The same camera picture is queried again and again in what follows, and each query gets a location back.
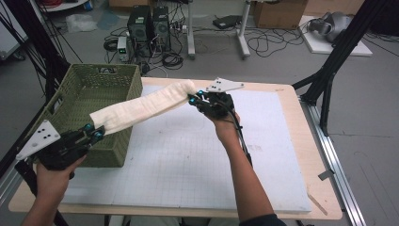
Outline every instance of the white towel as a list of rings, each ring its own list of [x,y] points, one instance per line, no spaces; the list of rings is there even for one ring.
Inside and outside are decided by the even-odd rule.
[[[90,117],[96,128],[103,125],[105,134],[110,135],[183,105],[188,94],[196,92],[191,80],[183,80],[146,96],[108,106],[91,113]]]

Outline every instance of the plastic basket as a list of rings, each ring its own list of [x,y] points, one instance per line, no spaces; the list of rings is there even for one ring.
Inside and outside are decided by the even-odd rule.
[[[141,95],[143,86],[136,65],[72,64],[59,89],[36,121],[32,134],[48,120],[59,134],[93,123],[90,113]],[[132,128],[95,144],[81,167],[122,167]]]

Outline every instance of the cardboard box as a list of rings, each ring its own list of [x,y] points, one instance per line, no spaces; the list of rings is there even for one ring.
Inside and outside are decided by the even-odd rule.
[[[323,16],[326,12],[340,11],[344,14],[355,15],[364,0],[309,0],[305,8],[305,15]]]
[[[153,0],[109,0],[109,6],[115,10],[131,11],[135,5],[153,7]]]
[[[259,28],[297,29],[308,0],[284,0],[277,4],[257,3],[254,19]]]

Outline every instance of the black strap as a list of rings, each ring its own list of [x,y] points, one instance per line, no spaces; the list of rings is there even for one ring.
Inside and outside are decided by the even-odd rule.
[[[37,181],[37,176],[35,171],[32,170],[31,167],[27,165],[26,162],[24,161],[19,161],[15,167],[14,167],[20,175],[24,178],[26,181],[27,185],[30,188],[30,191],[32,194],[35,195],[35,197],[38,195],[38,181]],[[68,226],[67,221],[62,217],[61,213],[59,211],[56,211],[56,217],[54,218],[54,224],[56,226]]]

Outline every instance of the white device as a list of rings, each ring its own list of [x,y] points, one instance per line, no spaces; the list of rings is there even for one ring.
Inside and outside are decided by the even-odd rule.
[[[128,48],[128,42],[126,37],[118,38],[118,54],[120,56],[120,61],[128,62],[130,59],[130,50]]]
[[[244,87],[244,83],[233,82],[223,78],[215,79],[214,83],[207,87],[206,90],[209,92],[225,92],[234,89],[241,89]]]
[[[44,120],[15,158],[24,160],[60,138],[61,135],[56,131],[55,127],[49,121]]]

